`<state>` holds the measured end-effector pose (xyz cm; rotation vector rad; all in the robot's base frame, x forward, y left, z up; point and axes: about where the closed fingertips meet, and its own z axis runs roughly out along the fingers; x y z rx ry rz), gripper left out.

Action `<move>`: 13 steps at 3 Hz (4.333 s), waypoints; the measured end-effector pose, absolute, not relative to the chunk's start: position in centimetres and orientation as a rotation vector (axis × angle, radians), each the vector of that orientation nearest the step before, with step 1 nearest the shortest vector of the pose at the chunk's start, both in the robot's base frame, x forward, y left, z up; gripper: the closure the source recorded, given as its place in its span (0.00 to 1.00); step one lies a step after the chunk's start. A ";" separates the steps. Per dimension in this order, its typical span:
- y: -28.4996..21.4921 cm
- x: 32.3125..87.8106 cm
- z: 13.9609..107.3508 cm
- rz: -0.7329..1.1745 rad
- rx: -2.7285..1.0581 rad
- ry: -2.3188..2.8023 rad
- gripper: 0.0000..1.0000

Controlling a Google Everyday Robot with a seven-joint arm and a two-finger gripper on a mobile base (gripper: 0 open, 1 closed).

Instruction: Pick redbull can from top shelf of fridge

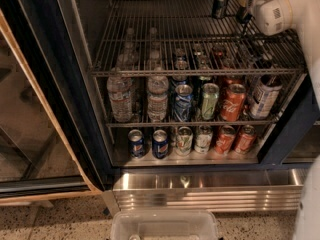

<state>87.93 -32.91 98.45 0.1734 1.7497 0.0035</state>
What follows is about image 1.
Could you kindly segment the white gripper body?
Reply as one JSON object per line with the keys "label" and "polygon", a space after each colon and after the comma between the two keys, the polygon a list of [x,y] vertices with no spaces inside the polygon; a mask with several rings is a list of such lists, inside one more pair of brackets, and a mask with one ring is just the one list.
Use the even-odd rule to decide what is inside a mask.
{"label": "white gripper body", "polygon": [[293,11],[289,0],[247,0],[247,10],[259,31],[275,35],[292,26]]}

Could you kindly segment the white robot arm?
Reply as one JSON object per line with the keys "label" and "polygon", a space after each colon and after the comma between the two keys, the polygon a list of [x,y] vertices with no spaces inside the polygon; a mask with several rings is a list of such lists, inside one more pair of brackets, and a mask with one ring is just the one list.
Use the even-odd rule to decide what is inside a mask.
{"label": "white robot arm", "polygon": [[[296,31],[320,107],[320,0],[246,0],[246,8],[266,36]],[[320,240],[320,157],[308,170],[292,240]]]}

